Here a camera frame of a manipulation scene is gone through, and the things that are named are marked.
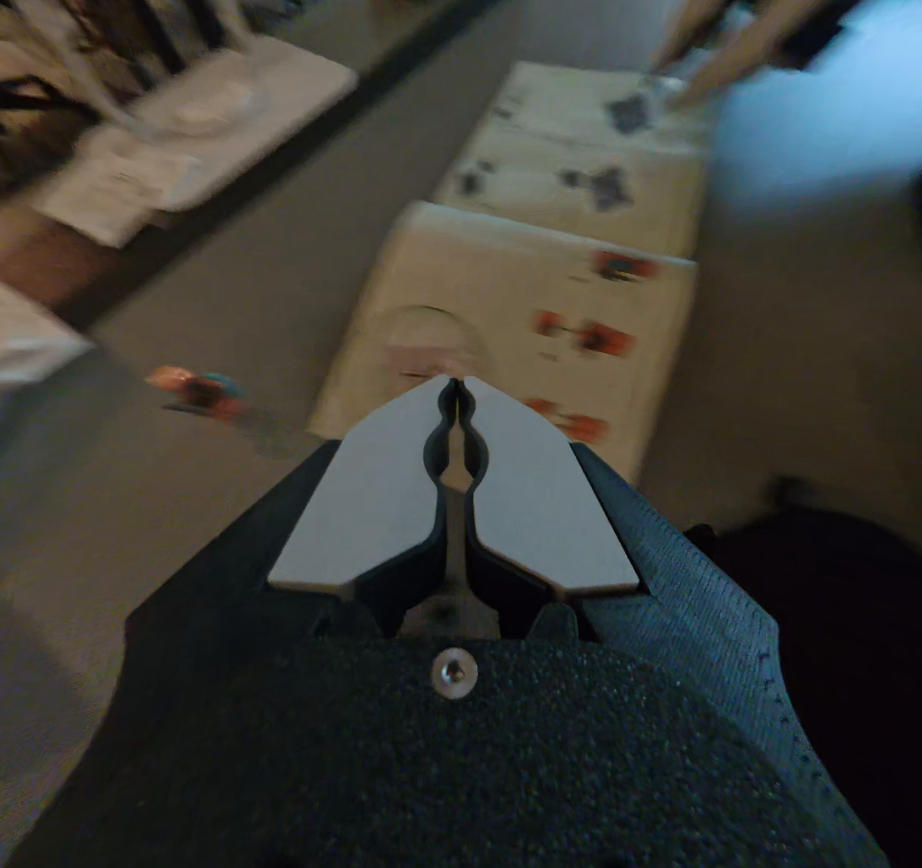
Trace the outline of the grey desk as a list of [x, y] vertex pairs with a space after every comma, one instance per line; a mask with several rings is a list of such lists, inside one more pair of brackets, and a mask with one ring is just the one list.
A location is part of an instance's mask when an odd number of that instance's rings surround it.
[[[317, 389], [391, 225], [511, 65], [643, 67], [678, 0], [506, 0], [2, 416], [2, 862], [108, 707], [134, 608], [315, 447]], [[809, 72], [729, 95], [688, 334], [641, 491], [735, 525], [768, 478], [920, 543], [920, 0], [869, 0]], [[241, 389], [176, 413], [158, 367]]]

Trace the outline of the white tray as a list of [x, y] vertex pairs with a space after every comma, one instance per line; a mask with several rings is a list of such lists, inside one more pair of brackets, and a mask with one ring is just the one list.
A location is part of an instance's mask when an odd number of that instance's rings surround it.
[[[179, 84], [235, 78], [255, 85], [248, 117], [211, 137], [164, 131], [151, 119]], [[99, 245], [120, 249], [161, 215], [201, 206], [318, 119], [358, 84], [349, 67], [283, 40], [257, 36], [244, 51], [211, 53], [167, 84], [122, 108], [101, 83], [87, 86], [102, 122], [29, 203], [42, 217]]]

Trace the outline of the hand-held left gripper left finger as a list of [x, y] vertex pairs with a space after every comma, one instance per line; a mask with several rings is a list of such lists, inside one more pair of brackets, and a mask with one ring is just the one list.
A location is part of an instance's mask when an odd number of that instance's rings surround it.
[[457, 387], [455, 378], [432, 378], [333, 443], [267, 585], [360, 603], [384, 636], [398, 633], [445, 578], [441, 476]]

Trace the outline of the wooden table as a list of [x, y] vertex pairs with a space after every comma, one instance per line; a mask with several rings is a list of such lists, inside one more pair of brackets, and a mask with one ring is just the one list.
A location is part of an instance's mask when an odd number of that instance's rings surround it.
[[73, 48], [119, 101], [224, 45], [208, 0], [44, 0], [75, 26]]

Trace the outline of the open instruction booklet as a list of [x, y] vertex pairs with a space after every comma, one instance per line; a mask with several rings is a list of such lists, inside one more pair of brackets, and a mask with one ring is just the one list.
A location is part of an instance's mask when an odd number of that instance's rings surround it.
[[308, 430], [475, 376], [637, 482], [692, 308], [720, 102], [517, 62], [430, 202], [398, 217]]

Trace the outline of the white flat board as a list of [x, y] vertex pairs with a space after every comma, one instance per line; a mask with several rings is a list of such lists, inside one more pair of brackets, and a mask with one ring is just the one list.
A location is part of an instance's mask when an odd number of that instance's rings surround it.
[[93, 344], [52, 313], [1, 285], [1, 394], [39, 384]]

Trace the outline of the orange toy brick figure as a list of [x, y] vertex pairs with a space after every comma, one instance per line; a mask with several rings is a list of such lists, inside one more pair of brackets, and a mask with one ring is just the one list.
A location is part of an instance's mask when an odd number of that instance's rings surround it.
[[158, 367], [151, 371], [145, 382], [150, 387], [167, 394], [171, 401], [166, 409], [187, 413], [221, 423], [236, 423], [245, 413], [242, 395], [239, 399], [221, 399], [218, 393], [197, 381], [202, 372], [181, 367]]

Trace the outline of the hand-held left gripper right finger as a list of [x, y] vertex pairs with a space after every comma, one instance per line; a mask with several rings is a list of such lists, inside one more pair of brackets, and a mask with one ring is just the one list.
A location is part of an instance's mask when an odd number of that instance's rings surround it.
[[556, 425], [474, 377], [458, 383], [458, 421], [472, 477], [467, 583], [502, 638], [524, 638], [548, 605], [637, 593], [630, 555]]

